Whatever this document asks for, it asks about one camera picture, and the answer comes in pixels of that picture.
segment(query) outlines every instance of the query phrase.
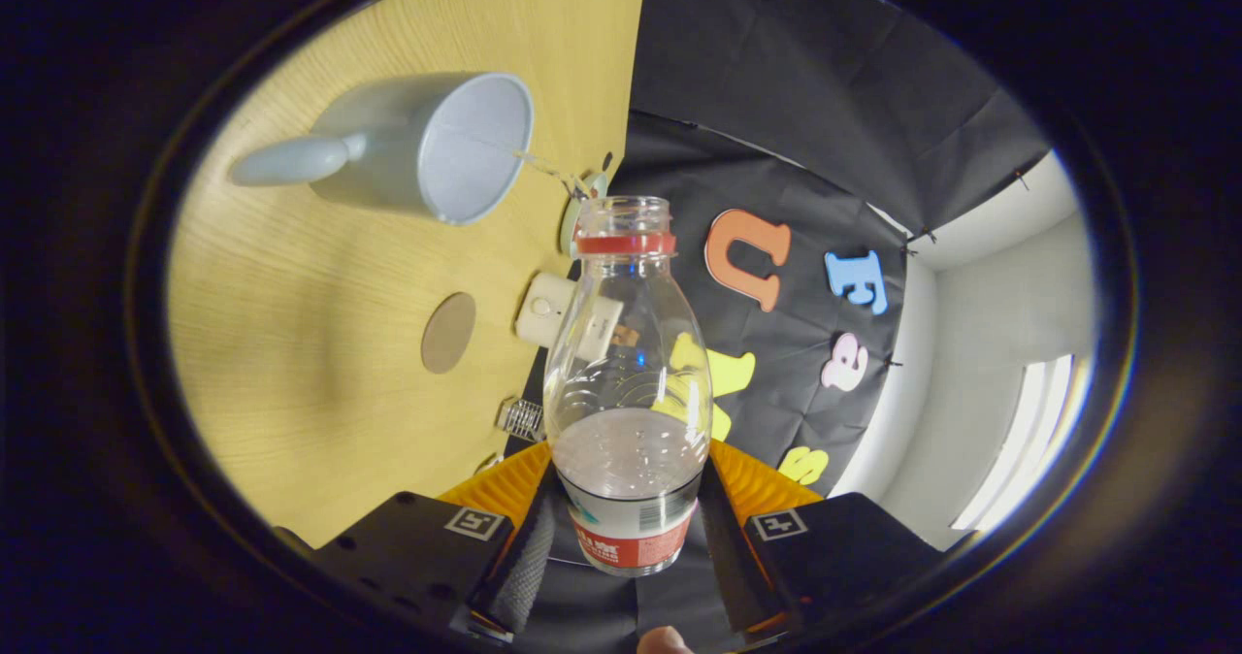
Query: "light blue mug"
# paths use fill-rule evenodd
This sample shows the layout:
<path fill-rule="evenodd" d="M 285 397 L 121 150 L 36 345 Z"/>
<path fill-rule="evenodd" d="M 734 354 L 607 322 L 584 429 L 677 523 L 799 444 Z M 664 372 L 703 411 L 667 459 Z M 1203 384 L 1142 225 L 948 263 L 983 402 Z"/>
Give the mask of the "light blue mug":
<path fill-rule="evenodd" d="M 237 160 L 235 185 L 301 185 L 349 206 L 471 225 L 499 206 L 534 132 L 530 91 L 513 74 L 447 72 L 363 84 L 310 134 Z"/>

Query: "bottle label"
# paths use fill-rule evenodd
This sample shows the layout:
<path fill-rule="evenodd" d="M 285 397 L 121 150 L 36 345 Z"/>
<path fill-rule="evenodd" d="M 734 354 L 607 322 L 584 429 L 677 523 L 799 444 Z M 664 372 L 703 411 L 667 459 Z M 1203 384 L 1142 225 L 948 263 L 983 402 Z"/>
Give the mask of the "bottle label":
<path fill-rule="evenodd" d="M 698 506 L 699 477 L 663 496 L 625 500 L 591 494 L 561 475 L 578 544 L 591 557 L 622 570 L 663 562 L 686 541 Z"/>

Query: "red label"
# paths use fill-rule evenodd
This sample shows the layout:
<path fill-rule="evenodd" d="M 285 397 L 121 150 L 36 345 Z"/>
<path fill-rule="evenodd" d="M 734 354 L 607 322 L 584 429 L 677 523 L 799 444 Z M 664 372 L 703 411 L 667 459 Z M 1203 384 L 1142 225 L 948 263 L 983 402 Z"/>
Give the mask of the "red label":
<path fill-rule="evenodd" d="M 576 521 L 574 530 L 578 531 L 578 544 L 582 546 L 584 552 L 605 565 L 631 570 L 658 565 L 672 557 L 686 541 L 686 531 L 691 527 L 693 514 L 694 511 L 688 513 L 672 530 L 651 537 L 605 537 L 584 529 Z"/>

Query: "wooden table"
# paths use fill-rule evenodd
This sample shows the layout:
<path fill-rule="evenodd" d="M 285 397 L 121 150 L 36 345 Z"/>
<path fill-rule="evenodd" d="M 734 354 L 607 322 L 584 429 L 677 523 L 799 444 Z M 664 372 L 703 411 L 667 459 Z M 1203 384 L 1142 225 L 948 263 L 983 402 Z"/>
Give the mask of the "wooden table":
<path fill-rule="evenodd" d="M 612 171 L 625 150 L 642 0 L 383 0 L 293 55 L 225 123 L 193 177 L 169 268 L 174 357 L 186 402 L 237 490 L 319 546 L 392 491 L 436 495 L 471 477 L 505 433 L 535 347 L 513 319 L 556 248 L 566 197 L 523 171 L 478 225 L 363 211 L 304 185 L 238 189 L 230 164 L 306 133 L 358 84 L 430 71 L 520 76 L 533 154 L 563 171 Z M 453 292 L 478 304 L 446 375 L 422 367 L 427 318 Z"/>

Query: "plastic bottle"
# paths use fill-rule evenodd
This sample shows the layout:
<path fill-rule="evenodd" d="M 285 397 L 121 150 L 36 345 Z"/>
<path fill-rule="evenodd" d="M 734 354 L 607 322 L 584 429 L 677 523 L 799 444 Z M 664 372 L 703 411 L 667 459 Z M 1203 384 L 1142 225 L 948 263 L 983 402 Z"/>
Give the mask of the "plastic bottle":
<path fill-rule="evenodd" d="M 545 429 L 579 546 L 617 576 L 677 560 L 712 437 L 707 354 L 673 279 L 668 226 L 664 199 L 584 204 L 582 274 L 544 375 Z M 619 313 L 599 299 L 620 302 Z M 601 333 L 606 349 L 582 345 Z"/>

